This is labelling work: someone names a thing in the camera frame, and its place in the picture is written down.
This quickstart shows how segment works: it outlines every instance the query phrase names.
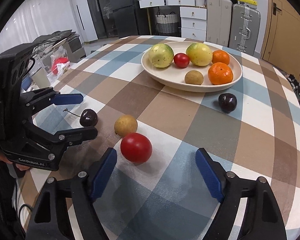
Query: cable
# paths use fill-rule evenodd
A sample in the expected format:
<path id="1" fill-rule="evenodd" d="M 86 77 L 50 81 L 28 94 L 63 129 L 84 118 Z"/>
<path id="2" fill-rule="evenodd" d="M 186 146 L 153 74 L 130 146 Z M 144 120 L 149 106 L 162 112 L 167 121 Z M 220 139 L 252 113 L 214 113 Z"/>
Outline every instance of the cable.
<path id="1" fill-rule="evenodd" d="M 33 68 L 33 66 L 34 66 L 35 59 L 34 59 L 33 57 L 31 57 L 30 60 L 32 60 L 33 63 L 32 63 L 32 65 L 31 65 L 31 67 L 28 69 L 28 71 L 26 72 L 26 74 L 24 75 L 24 77 L 30 72 L 30 70 L 31 70 L 31 69 Z"/>
<path id="2" fill-rule="evenodd" d="M 17 181 L 15 181 L 15 191 L 16 191 L 16 198 L 15 198 L 15 206 L 16 206 L 16 213 L 17 213 L 17 210 L 18 210 L 18 207 L 17 207 L 17 197 L 18 197 L 18 186 L 17 186 Z M 28 204 L 22 204 L 20 209 L 19 209 L 19 212 L 16 214 L 17 215 L 17 219 L 18 219 L 18 224 L 19 224 L 19 227 L 20 227 L 20 230 L 21 230 L 21 234 L 23 236 L 23 238 L 26 238 L 26 232 L 25 230 L 23 229 L 23 226 L 21 224 L 21 220 L 20 220 L 20 214 L 21 214 L 21 211 L 24 207 L 27 207 L 31 212 L 32 212 L 32 207 Z"/>
<path id="3" fill-rule="evenodd" d="M 19 209 L 19 213 L 18 213 L 18 223 L 19 223 L 19 226 L 20 226 L 23 237 L 26 237 L 26 232 L 23 229 L 23 226 L 21 225 L 21 220 L 20 220 L 20 214 L 21 214 L 21 211 L 24 207 L 27 207 L 31 212 L 32 212 L 32 207 L 28 204 L 22 204 L 20 209 Z"/>

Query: refrigerator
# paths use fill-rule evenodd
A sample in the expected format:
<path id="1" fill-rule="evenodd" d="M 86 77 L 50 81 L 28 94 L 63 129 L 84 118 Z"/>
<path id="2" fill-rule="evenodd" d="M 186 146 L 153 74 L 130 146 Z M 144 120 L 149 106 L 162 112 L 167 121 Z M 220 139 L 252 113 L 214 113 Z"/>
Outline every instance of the refrigerator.
<path id="1" fill-rule="evenodd" d="M 150 34 L 147 12 L 138 0 L 110 0 L 110 4 L 119 38 Z"/>
<path id="2" fill-rule="evenodd" d="M 87 0 L 98 39 L 117 37 L 110 0 Z"/>

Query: glass door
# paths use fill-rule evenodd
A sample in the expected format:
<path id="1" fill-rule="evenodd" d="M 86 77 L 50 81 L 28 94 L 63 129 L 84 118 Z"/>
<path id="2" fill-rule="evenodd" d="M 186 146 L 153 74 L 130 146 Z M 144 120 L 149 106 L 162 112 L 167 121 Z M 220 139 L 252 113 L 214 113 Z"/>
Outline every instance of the glass door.
<path id="1" fill-rule="evenodd" d="M 110 0 L 97 0 L 97 3 L 99 4 L 107 37 L 117 37 L 118 31 L 114 23 Z"/>
<path id="2" fill-rule="evenodd" d="M 98 39 L 107 38 L 107 31 L 98 5 L 98 0 L 87 0 L 87 2 Z"/>

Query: tomato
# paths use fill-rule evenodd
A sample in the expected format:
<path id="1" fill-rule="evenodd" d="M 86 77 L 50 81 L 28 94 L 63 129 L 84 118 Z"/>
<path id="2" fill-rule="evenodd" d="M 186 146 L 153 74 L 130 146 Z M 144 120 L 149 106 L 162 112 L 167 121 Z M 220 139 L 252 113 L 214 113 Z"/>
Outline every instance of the tomato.
<path id="1" fill-rule="evenodd" d="M 140 133 L 129 133 L 121 141 L 120 150 L 128 161 L 145 163 L 152 154 L 152 145 L 149 139 Z"/>
<path id="2" fill-rule="evenodd" d="M 174 63 L 179 68 L 186 68 L 190 63 L 190 58 L 184 53 L 178 53 L 173 58 Z"/>

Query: door handle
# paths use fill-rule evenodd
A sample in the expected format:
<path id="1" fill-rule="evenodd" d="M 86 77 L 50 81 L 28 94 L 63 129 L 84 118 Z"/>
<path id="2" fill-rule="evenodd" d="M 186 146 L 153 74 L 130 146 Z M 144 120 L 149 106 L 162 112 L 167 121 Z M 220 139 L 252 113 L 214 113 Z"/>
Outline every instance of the door handle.
<path id="1" fill-rule="evenodd" d="M 95 2 L 96 2 L 96 7 L 97 7 L 97 11 L 99 12 L 100 11 L 100 6 L 99 6 L 99 3 L 98 3 L 98 0 L 95 0 Z"/>
<path id="2" fill-rule="evenodd" d="M 277 14 L 277 10 L 282 12 L 282 10 L 277 7 L 277 4 L 273 3 L 273 15 Z"/>

